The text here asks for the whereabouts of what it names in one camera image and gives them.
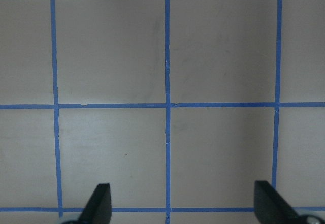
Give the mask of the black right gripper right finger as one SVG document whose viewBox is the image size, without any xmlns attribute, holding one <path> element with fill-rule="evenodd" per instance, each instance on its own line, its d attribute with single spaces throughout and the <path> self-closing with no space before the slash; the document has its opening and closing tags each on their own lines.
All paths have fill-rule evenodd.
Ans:
<svg viewBox="0 0 325 224">
<path fill-rule="evenodd" d="M 268 181 L 254 183 L 254 214 L 261 224 L 300 223 L 300 216 Z"/>
</svg>

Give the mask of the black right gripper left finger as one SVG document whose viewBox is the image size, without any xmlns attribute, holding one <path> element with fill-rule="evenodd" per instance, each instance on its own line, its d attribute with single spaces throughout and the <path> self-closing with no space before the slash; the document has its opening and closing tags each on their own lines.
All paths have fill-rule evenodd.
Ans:
<svg viewBox="0 0 325 224">
<path fill-rule="evenodd" d="M 112 218 L 112 201 L 109 183 L 96 186 L 77 223 L 109 224 Z"/>
</svg>

